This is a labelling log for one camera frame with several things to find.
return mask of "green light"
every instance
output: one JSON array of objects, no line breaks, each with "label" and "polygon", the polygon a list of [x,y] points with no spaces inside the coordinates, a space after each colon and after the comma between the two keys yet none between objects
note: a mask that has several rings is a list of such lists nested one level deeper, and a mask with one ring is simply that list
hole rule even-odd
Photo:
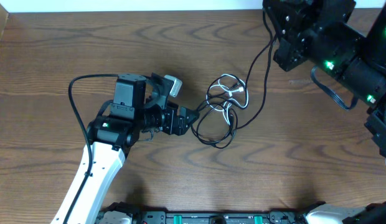
[{"label": "green light", "polygon": [[371,103],[374,103],[375,102],[375,98],[372,95],[367,95],[367,101],[371,102]]},{"label": "green light", "polygon": [[329,61],[325,61],[324,63],[326,65],[326,67],[330,70],[332,70],[334,68],[334,64],[332,62],[329,62]]}]

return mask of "white wall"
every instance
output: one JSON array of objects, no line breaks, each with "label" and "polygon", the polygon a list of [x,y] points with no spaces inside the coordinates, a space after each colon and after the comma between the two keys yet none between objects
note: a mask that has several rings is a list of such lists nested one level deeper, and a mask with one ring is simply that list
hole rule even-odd
[{"label": "white wall", "polygon": [[[382,7],[385,0],[356,0]],[[261,9],[262,0],[0,0],[8,12],[186,11]]]}]

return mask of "wooden table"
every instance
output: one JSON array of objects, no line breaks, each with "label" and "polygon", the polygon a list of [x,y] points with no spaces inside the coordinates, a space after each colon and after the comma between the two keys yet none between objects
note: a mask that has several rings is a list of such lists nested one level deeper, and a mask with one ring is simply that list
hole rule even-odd
[{"label": "wooden table", "polygon": [[[356,10],[351,25],[366,33],[378,12]],[[174,75],[184,82],[174,101],[195,108],[222,73],[245,78],[267,42],[261,11],[11,15],[0,46],[0,223],[48,223],[60,207],[84,146],[67,96],[73,77]],[[273,62],[265,109],[226,149],[205,146],[191,132],[137,143],[103,205],[267,210],[317,200],[347,207],[383,202],[385,162],[363,126],[366,106],[340,109],[310,81],[312,66],[285,73]],[[265,69],[266,55],[253,69],[250,107],[240,122],[259,108]],[[75,84],[85,124],[112,99],[114,84]],[[218,136],[224,127],[215,119],[205,132]]]}]

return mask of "tabletop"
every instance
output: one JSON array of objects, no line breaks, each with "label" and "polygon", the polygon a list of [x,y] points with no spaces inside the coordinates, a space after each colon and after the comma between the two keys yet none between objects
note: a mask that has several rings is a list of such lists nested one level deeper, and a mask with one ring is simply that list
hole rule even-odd
[{"label": "tabletop", "polygon": [[[349,24],[364,34],[379,9],[356,9]],[[79,12],[11,14],[0,46],[0,223],[48,223],[62,203],[84,139],[67,96],[74,77],[94,73],[173,75],[183,81],[172,101],[196,108],[223,73],[245,78],[269,41],[262,12]],[[259,109],[267,57],[250,77],[249,120]],[[385,160],[364,128],[366,105],[344,111],[309,78],[311,62],[286,73],[271,64],[264,110],[216,149],[184,136],[138,142],[103,206],[128,202],[168,210],[303,208],[317,200],[359,207],[386,200]],[[324,73],[319,79],[348,100]],[[75,84],[85,124],[113,78]],[[220,136],[222,115],[203,124]]]}]

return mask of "tangled cable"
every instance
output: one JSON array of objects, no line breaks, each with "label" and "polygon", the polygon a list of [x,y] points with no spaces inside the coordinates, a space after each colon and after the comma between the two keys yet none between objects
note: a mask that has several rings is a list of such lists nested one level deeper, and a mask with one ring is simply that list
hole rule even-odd
[{"label": "tangled cable", "polygon": [[[272,49],[273,49],[273,45],[276,42],[276,36],[273,36],[272,31],[270,30],[270,28],[268,27],[268,24],[266,23],[265,12],[262,13],[262,18],[263,18],[263,23],[265,25],[265,28],[266,28],[266,30],[269,33],[270,40],[269,40],[269,43],[254,58],[251,66],[250,66],[250,69],[249,69],[249,71],[247,73],[247,77],[246,77],[245,82],[243,80],[239,79],[237,76],[232,75],[232,74],[223,74],[223,75],[221,75],[219,78],[215,79],[210,84],[210,86],[208,87],[208,90],[207,90],[207,94],[205,96],[205,100],[202,103],[200,103],[200,105],[196,109],[198,112],[201,112],[204,109],[210,107],[210,110],[205,112],[205,114],[201,117],[200,121],[197,123],[196,128],[194,129],[193,126],[191,127],[193,135],[203,144],[215,147],[217,149],[223,149],[223,148],[229,146],[229,144],[235,138],[237,130],[238,129],[242,129],[245,126],[249,125],[261,113],[261,111],[262,111],[262,109],[263,109],[263,107],[265,105],[265,100],[266,100],[266,83],[268,81],[268,75],[269,75],[270,65],[271,65]],[[237,117],[236,111],[232,108],[232,106],[235,106],[235,107],[237,107],[240,110],[245,110],[245,109],[248,108],[248,100],[249,100],[249,98],[248,98],[249,95],[248,95],[248,90],[247,90],[248,79],[250,78],[250,74],[251,74],[251,71],[252,71],[252,68],[253,68],[255,62],[257,61],[259,56],[268,47],[269,47],[269,51],[268,51],[268,64],[266,66],[266,72],[265,72],[265,78],[264,78],[264,88],[263,88],[262,104],[260,106],[260,109],[254,114],[254,116],[251,119],[249,119],[245,124],[239,126],[238,125],[238,117]],[[220,80],[223,79],[223,78],[226,78],[226,77],[234,78],[236,80],[236,83],[234,83],[230,87],[222,84],[220,82]],[[214,87],[220,87],[223,90],[223,92],[219,93],[219,94],[216,94],[216,95],[211,95],[210,94],[210,90],[213,89]],[[244,103],[243,106],[235,98],[233,98],[233,93],[236,93],[236,92],[245,92],[245,103]],[[211,114],[213,111],[222,112],[222,114],[224,116],[224,120],[225,120],[226,124],[228,125],[227,132],[224,134],[224,136],[222,138],[220,138],[218,140],[207,139],[207,138],[205,138],[203,135],[201,135],[199,133],[199,128],[200,128],[200,125],[202,124],[203,120],[209,114]],[[226,140],[227,138],[229,138],[229,140],[228,140],[228,142],[224,146],[218,146],[218,143],[221,143],[222,141]]]}]

